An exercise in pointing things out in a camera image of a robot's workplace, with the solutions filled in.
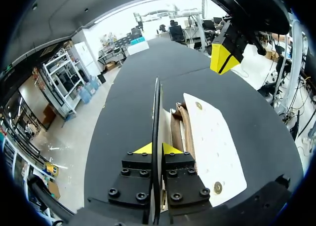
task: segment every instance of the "ceiling light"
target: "ceiling light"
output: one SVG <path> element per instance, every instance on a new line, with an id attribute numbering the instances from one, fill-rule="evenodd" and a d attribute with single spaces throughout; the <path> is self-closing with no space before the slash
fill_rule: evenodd
<path id="1" fill-rule="evenodd" d="M 35 3 L 33 6 L 32 6 L 32 10 L 36 10 L 38 8 L 38 4 Z"/>

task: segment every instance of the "tiled floor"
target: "tiled floor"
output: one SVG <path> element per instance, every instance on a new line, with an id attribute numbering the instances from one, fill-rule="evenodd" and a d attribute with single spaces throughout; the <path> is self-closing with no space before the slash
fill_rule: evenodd
<path id="1" fill-rule="evenodd" d="M 267 74 L 275 70 L 276 63 L 257 54 L 256 48 L 252 45 L 246 47 L 243 62 L 234 68 L 234 72 L 241 76 L 254 89 L 259 89 L 265 81 Z M 44 157 L 51 159 L 51 162 L 58 165 L 60 173 L 57 178 L 61 197 L 59 201 L 66 207 L 76 212 L 83 206 L 84 171 L 86 159 L 89 151 L 93 130 L 97 122 L 99 113 L 105 105 L 105 101 L 118 69 L 114 69 L 105 74 L 107 80 L 96 92 L 89 104 L 79 104 L 77 107 L 78 116 L 66 123 L 60 118 L 56 118 L 47 133 L 42 132 L 35 140 L 37 146 Z M 272 77 L 268 75 L 267 81 L 272 82 Z M 301 107 L 306 99 L 307 92 L 301 88 L 296 98 L 294 107 Z M 314 111 L 314 106 L 307 100 L 301 108 L 302 126 L 307 123 Z M 314 120 L 309 124 L 301 137 L 296 140 L 298 152 L 301 157 L 303 170 L 306 172 L 309 160 L 312 156 L 310 147 L 302 144 L 302 138 L 307 136 L 307 132 L 312 127 Z"/>
<path id="2" fill-rule="evenodd" d="M 84 203 L 84 170 L 90 141 L 119 70 L 120 68 L 115 68 L 104 74 L 106 82 L 99 87 L 88 104 L 79 103 L 76 118 L 64 122 L 60 117 L 56 117 L 49 130 L 42 131 L 33 140 L 41 154 L 59 166 L 56 179 L 61 195 L 59 202 L 73 212 Z"/>

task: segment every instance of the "metal shelving unit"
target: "metal shelving unit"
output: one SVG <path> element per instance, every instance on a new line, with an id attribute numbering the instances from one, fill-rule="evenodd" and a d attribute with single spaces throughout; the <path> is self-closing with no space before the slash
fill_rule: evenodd
<path id="1" fill-rule="evenodd" d="M 84 85 L 84 80 L 80 75 L 76 63 L 74 63 L 64 49 L 61 50 L 63 53 L 43 64 L 44 70 L 47 74 L 49 84 L 55 88 L 59 96 L 64 100 L 64 105 L 69 108 L 73 113 L 76 113 L 75 108 L 80 102 L 81 98 L 77 93 L 79 85 Z M 68 84 L 72 83 L 72 88 L 66 89 L 61 77 L 67 79 Z"/>

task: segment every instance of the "cardboard box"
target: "cardboard box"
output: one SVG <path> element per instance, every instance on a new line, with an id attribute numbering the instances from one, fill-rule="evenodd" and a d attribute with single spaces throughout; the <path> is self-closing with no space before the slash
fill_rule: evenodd
<path id="1" fill-rule="evenodd" d="M 267 54 L 265 55 L 265 57 L 272 61 L 277 62 L 279 55 L 275 51 L 267 51 Z"/>
<path id="2" fill-rule="evenodd" d="M 113 68 L 115 68 L 117 65 L 115 64 L 114 61 L 110 61 L 109 63 L 107 63 L 104 67 L 105 70 L 110 71 Z"/>
<path id="3" fill-rule="evenodd" d="M 60 198 L 58 185 L 52 181 L 48 181 L 48 190 L 57 200 Z"/>

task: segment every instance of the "wooden board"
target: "wooden board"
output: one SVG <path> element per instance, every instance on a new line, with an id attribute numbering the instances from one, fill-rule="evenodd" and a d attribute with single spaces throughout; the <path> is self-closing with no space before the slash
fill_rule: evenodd
<path id="1" fill-rule="evenodd" d="M 184 100 L 192 127 L 197 173 L 210 189 L 212 206 L 217 206 L 247 188 L 239 156 L 222 113 L 192 95 L 184 94 Z"/>

